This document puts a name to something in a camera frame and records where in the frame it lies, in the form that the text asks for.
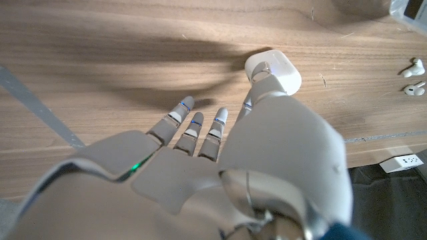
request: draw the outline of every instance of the electrical outlet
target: electrical outlet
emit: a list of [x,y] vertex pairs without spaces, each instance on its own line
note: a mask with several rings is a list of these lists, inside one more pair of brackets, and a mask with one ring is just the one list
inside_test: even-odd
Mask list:
[[385,170],[386,173],[392,173],[395,171],[411,169],[421,164],[424,164],[421,159],[417,155],[411,154],[385,160],[380,163],[380,166],[383,168],[383,170]]

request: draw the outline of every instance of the wood grain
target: wood grain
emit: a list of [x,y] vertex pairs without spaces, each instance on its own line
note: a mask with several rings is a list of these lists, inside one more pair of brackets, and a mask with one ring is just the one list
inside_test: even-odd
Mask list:
[[[398,73],[413,57],[427,59],[426,38],[387,9],[387,1],[368,0],[6,0],[0,65],[86,144],[147,131],[186,95],[198,100],[205,125],[227,107],[227,135],[250,88],[244,62],[269,48],[300,71],[294,97],[344,138],[425,131],[427,96],[402,92],[425,76]],[[28,149],[49,158],[51,151],[58,156],[52,149],[67,147],[3,89],[0,100],[0,160]],[[424,144],[422,136],[349,143],[349,166],[377,163],[389,157],[385,149]],[[7,194],[0,197],[18,194],[13,188],[2,185]]]
[[11,201],[22,200],[45,172],[74,151],[71,147],[2,151],[0,197]]

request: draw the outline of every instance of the green light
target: green light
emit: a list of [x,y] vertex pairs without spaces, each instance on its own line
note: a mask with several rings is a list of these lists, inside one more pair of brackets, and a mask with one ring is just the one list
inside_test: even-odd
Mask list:
[[138,169],[138,167],[141,167],[142,163],[137,163],[135,164],[132,168],[131,171],[135,171],[136,169]]

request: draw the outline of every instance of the fingertip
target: fingertip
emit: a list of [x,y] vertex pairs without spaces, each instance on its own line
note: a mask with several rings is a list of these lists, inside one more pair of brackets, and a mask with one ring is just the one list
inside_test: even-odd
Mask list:
[[186,106],[188,111],[190,111],[194,107],[194,98],[192,96],[187,96],[181,101],[181,104]]
[[199,125],[202,125],[203,124],[203,120],[204,120],[203,113],[197,112],[197,113],[195,113],[195,115],[194,115],[193,119],[191,120],[191,122],[195,122],[195,123],[197,123]]
[[226,123],[228,117],[228,110],[225,107],[218,109],[218,112],[215,115],[215,120],[219,120],[223,123]]

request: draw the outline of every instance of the wireless earbud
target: wireless earbud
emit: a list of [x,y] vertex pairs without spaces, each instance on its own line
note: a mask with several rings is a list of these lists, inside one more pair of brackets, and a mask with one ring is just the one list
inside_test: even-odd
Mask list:
[[426,72],[421,59],[414,59],[414,65],[402,72],[403,77],[418,76]]
[[422,88],[425,84],[426,82],[420,82],[415,85],[408,85],[403,89],[403,91],[411,96],[421,96],[426,91]]

